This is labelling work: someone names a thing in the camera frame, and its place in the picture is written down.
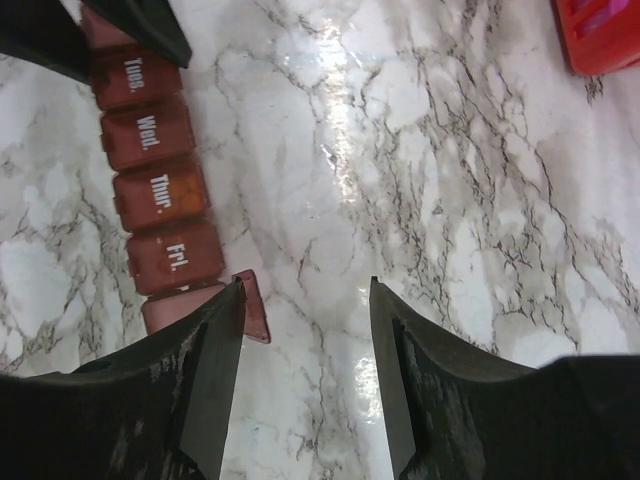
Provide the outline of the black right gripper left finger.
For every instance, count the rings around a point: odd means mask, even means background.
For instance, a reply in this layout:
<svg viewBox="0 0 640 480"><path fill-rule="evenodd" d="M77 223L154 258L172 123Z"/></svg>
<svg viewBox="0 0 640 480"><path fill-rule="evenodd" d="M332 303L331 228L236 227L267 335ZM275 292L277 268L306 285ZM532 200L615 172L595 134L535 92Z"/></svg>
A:
<svg viewBox="0 0 640 480"><path fill-rule="evenodd" d="M70 373L1 379L5 479L216 479L245 318L240 281Z"/></svg>

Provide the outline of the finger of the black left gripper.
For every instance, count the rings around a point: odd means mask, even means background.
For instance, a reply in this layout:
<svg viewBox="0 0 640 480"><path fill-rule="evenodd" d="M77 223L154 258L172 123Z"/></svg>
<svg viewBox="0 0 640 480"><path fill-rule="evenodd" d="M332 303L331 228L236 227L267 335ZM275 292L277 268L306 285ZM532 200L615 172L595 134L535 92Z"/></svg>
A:
<svg viewBox="0 0 640 480"><path fill-rule="evenodd" d="M175 65L187 68L192 49L167 0L87 0L93 12Z"/></svg>
<svg viewBox="0 0 640 480"><path fill-rule="evenodd" d="M90 49L58 0L2 0L1 53L89 84Z"/></svg>

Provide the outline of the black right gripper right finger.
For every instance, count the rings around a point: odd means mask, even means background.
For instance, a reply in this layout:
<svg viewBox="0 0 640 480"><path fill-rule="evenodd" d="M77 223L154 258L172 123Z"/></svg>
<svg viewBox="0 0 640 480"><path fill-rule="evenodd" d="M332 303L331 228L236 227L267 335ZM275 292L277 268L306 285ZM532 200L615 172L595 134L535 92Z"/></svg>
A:
<svg viewBox="0 0 640 480"><path fill-rule="evenodd" d="M538 369L462 340L373 280L370 322L396 479L635 479L639 359Z"/></svg>

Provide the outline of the red weekly pill organizer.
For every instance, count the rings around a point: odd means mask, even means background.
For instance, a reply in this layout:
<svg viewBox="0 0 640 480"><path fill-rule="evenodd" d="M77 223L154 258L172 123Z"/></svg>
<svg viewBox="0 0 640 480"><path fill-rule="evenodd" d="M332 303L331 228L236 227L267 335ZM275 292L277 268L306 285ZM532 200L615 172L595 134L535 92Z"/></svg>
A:
<svg viewBox="0 0 640 480"><path fill-rule="evenodd" d="M136 291L149 334L224 287L225 259L196 156L177 65L81 7L93 55L91 87Z"/></svg>

